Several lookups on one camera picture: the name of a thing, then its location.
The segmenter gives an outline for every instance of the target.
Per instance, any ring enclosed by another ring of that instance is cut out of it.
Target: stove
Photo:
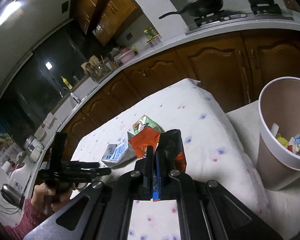
[[[189,26],[190,31],[186,32],[186,35],[204,29],[208,29],[211,27],[219,26],[225,23],[234,23],[234,22],[241,22],[247,20],[261,20],[261,19],[276,19],[276,20],[280,19],[280,20],[290,20],[290,21],[294,20],[293,17],[283,16],[277,13],[254,14],[253,12],[250,13],[233,12],[229,14],[229,12],[226,11],[219,11],[216,14],[195,19],[194,20],[195,23]]]

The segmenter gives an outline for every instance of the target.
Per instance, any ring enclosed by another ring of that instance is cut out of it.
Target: trash can
[[[268,190],[279,190],[300,177],[300,156],[283,147],[271,134],[273,123],[288,141],[300,134],[300,78],[269,82],[259,96],[260,142],[256,168]]]

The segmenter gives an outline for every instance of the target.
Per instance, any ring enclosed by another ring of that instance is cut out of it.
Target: poster
[[[0,123],[0,167],[7,174],[13,170],[19,152],[21,152],[21,149]]]

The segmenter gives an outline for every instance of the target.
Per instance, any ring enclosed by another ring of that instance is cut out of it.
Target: wok
[[[161,15],[159,19],[173,14],[183,14],[187,12],[194,17],[206,17],[208,14],[216,13],[223,7],[223,0],[193,0],[176,12],[168,12]]]

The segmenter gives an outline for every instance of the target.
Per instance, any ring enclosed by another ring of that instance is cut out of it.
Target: person's arm
[[[34,187],[33,197],[25,200],[24,214],[20,223],[13,228],[11,226],[4,227],[8,235],[13,240],[22,240],[26,234],[45,221],[49,216],[44,214],[44,196],[52,196],[55,193],[55,189],[48,188],[44,183],[41,185],[36,185]],[[60,201],[51,204],[53,211],[55,212],[59,210],[66,203],[68,203],[70,201],[71,194],[71,188],[69,188],[65,193],[61,194],[59,197]]]

